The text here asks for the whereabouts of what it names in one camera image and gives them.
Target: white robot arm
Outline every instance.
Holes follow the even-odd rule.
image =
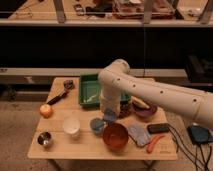
[[[213,130],[213,94],[128,75],[130,67],[117,59],[99,73],[102,86],[100,108],[120,112],[120,95],[125,92]]]

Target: terracotta bowl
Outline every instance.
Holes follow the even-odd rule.
[[[103,140],[107,147],[113,151],[123,149],[129,140],[127,129],[118,123],[107,125],[103,131]]]

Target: white cup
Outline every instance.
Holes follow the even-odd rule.
[[[66,118],[63,122],[63,130],[65,133],[71,135],[72,138],[77,138],[80,132],[80,122],[78,118]]]

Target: black box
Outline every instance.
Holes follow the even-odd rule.
[[[206,144],[213,141],[210,131],[199,125],[191,125],[187,128],[193,144]]]
[[[189,55],[185,70],[192,83],[213,83],[213,59]]]

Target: dark background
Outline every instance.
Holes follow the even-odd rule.
[[[0,0],[0,18],[8,18],[27,0]]]
[[[213,28],[0,27],[0,67],[184,68],[188,54],[213,57]]]

